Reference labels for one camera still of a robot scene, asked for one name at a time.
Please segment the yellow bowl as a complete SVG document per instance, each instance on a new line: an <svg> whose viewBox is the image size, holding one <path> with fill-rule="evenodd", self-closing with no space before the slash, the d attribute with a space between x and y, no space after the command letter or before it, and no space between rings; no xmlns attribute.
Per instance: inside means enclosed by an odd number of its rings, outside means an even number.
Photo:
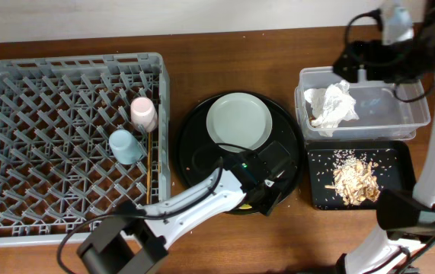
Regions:
<svg viewBox="0 0 435 274"><path fill-rule="evenodd" d="M240 209L240 210L250 210L250 209L252 209L252 206L249 205L249 204L243 204L238 209Z"/></svg>

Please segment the grey round plate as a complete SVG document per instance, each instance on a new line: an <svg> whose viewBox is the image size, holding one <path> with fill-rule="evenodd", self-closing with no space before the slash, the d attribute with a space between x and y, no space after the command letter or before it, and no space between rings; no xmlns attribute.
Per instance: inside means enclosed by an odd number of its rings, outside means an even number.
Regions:
<svg viewBox="0 0 435 274"><path fill-rule="evenodd" d="M211 104L206 115L206 129L215 143L231 144L222 147L227 151L255 150L270 137L273 119L262 99L234 92Z"/></svg>

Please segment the white paper napkin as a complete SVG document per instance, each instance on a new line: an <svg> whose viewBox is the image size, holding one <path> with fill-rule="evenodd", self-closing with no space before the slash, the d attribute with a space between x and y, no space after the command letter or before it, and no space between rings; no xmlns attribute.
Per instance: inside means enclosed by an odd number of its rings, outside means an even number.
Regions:
<svg viewBox="0 0 435 274"><path fill-rule="evenodd" d="M305 125L323 137L332 137L342 122L360 119L357 101L350 94L350 82L341 80L326 88L308 88L302 92Z"/></svg>

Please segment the pink plastic cup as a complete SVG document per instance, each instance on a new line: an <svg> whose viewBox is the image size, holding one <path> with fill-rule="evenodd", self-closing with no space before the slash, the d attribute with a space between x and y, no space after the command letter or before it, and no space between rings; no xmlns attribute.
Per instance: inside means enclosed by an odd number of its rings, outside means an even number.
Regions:
<svg viewBox="0 0 435 274"><path fill-rule="evenodd" d="M130 104L130 118L136 129L152 132L158 127L158 114L153 102L147 97L137 97Z"/></svg>

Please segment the light blue plastic cup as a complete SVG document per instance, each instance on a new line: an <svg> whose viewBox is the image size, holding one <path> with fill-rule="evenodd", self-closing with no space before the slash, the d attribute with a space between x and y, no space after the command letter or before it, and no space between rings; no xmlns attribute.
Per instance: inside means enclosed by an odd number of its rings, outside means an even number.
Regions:
<svg viewBox="0 0 435 274"><path fill-rule="evenodd" d="M114 157L121 164L135 164L143 158L142 149L136 138L125 129L118 129L110 134L109 146Z"/></svg>

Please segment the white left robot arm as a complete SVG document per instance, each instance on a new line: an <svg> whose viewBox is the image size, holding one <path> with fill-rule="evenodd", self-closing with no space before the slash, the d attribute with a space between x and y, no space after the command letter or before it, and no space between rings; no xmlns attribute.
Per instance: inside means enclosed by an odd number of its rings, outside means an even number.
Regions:
<svg viewBox="0 0 435 274"><path fill-rule="evenodd" d="M99 218L78 257L89 273L155 273L169 247L207 219L243 204L269 215L296 164L277 141L260 151L239 148L219 157L208 177L180 194L140 209L125 202Z"/></svg>

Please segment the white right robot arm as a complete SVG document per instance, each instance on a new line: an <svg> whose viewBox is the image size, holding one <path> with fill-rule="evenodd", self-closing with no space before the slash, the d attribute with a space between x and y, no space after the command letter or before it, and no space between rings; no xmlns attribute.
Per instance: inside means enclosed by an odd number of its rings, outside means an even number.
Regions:
<svg viewBox="0 0 435 274"><path fill-rule="evenodd" d="M386 1L365 17L376 21L382 39L352 42L346 32L344 51L333 64L336 75L356 82L359 69L365 69L369 80L400 85L426 72L435 74L435 1L427 6L418 30L399 1ZM435 245L435 117L427 158L412 193L383 191L376 217L378 224L368 238L338 260L339 273L403 273Z"/></svg>

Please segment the grey plastic dishwasher rack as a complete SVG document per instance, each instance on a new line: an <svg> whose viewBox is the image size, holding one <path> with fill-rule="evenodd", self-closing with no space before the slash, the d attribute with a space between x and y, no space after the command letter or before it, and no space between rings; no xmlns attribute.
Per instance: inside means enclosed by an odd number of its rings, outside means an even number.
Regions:
<svg viewBox="0 0 435 274"><path fill-rule="evenodd" d="M170 79L158 53L0 60L0 247L57 244L120 203L146 205L147 138L130 104L149 98L151 203L171 195ZM121 164L110 134L132 133L143 158Z"/></svg>

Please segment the clear plastic bin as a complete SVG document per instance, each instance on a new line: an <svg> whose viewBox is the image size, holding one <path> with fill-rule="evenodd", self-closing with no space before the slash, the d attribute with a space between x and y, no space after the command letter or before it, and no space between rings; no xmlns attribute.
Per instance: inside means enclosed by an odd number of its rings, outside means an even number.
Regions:
<svg viewBox="0 0 435 274"><path fill-rule="evenodd" d="M343 141L367 139L409 140L416 129L430 123L430 111L426 99L413 103L398 100L392 92L393 84L368 81L366 71L358 71L358 82L350 85L350 95L356 100L355 111L359 118L342 121L337 128L320 129L311 124L313 110L305 100L304 92L310 88L327 88L337 84L341 77L332 67L304 68L299 74L295 89L296 117L304 138L308 141Z"/></svg>

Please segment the round black tray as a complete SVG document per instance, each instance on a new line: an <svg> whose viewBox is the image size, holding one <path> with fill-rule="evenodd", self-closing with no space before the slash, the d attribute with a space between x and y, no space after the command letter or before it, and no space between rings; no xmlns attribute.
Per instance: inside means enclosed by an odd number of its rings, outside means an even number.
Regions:
<svg viewBox="0 0 435 274"><path fill-rule="evenodd" d="M216 161L230 154L215 145L206 129L206 116L210 107L223 96L224 93L214 95L195 106L176 133L171 151L173 169L187 188L208 177L216 169ZM254 96L264 102L273 119L270 137L258 151L262 151L271 142L278 141L289 152L293 162L293 166L287 168L281 176L284 181L280 183L280 201L283 201L302 182L305 141L300 126L284 107L262 94L255 93Z"/></svg>

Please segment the food scraps pile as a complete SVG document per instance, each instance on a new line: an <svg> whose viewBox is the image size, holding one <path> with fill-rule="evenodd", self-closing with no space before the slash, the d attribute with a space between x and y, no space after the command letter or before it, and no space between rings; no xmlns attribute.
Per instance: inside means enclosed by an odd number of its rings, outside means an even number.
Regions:
<svg viewBox="0 0 435 274"><path fill-rule="evenodd" d="M332 182L325 189L333 190L345 206L360 206L369 200L376 202L380 195L374 169L378 164L367 159L366 153L354 150L334 150Z"/></svg>

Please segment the black rectangular tray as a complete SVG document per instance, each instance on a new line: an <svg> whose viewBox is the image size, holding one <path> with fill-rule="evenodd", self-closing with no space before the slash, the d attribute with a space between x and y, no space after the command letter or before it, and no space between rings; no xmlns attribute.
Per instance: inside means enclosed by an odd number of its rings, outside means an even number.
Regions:
<svg viewBox="0 0 435 274"><path fill-rule="evenodd" d="M416 184L408 146L401 141L313 142L306 146L313 206L321 210L374 209L370 200L345 205L334 189L333 171L346 159L371 163L380 190L411 192Z"/></svg>

